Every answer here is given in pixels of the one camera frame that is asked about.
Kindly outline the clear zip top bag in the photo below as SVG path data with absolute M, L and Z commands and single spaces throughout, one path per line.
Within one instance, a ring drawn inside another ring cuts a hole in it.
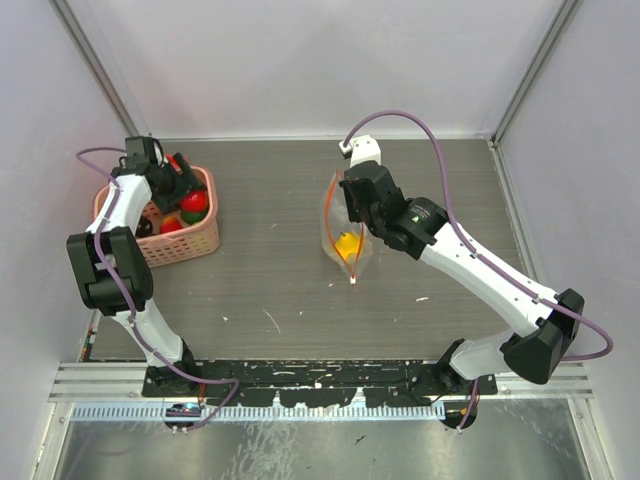
M 354 287 L 372 258 L 374 248 L 366 226 L 363 223 L 349 221 L 344 193 L 339 186 L 342 179 L 343 173 L 335 170 L 320 198 L 320 243 L 325 254 L 340 267 L 347 276 L 349 285 Z M 361 236 L 360 251 L 353 263 L 347 263 L 335 248 L 335 242 L 343 232 Z

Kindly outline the red toy apple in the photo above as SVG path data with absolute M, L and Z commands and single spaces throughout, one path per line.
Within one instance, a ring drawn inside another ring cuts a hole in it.
M 180 200 L 183 212 L 201 213 L 209 208 L 209 196 L 206 190 L 194 190 Z

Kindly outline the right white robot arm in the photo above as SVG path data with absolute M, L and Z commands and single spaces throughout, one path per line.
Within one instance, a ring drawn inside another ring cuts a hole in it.
M 574 317 L 585 305 L 579 293 L 557 293 L 477 242 L 461 240 L 463 230 L 442 207 L 424 197 L 405 198 L 389 170 L 373 160 L 347 169 L 340 185 L 350 219 L 391 249 L 447 274 L 508 324 L 500 334 L 453 342 L 436 367 L 444 390 L 459 394 L 479 377 L 509 371 L 534 384 L 549 381 L 577 335 Z

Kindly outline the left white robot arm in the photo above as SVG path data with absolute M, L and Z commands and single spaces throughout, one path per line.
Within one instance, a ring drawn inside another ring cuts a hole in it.
M 83 303 L 123 326 L 144 352 L 147 380 L 178 396 L 198 393 L 204 382 L 186 342 L 167 324 L 154 299 L 151 269 L 136 239 L 144 208 L 177 210 L 204 184 L 181 154 L 168 159 L 151 136 L 133 136 L 118 164 L 104 174 L 109 192 L 99 214 L 66 249 Z

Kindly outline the yellow toy pear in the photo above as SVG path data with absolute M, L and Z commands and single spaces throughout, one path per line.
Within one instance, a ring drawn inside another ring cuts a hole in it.
M 356 261 L 360 251 L 361 236 L 352 232 L 343 232 L 335 242 L 338 254 L 347 262 Z

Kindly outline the pink plastic basket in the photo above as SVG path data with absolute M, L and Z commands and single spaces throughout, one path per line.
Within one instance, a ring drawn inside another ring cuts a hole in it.
M 216 186 L 211 172 L 201 167 L 191 167 L 196 176 L 205 185 L 208 192 L 209 208 L 206 218 L 194 225 L 182 221 L 178 208 L 168 214 L 162 214 L 152 201 L 147 203 L 141 215 L 149 218 L 154 225 L 154 235 L 138 239 L 136 242 L 144 255 L 147 264 L 160 267 L 180 261 L 189 260 L 214 252 L 219 246 L 219 231 L 217 224 L 218 199 Z M 168 216 L 177 217 L 183 229 L 169 234 L 160 234 L 161 221 Z

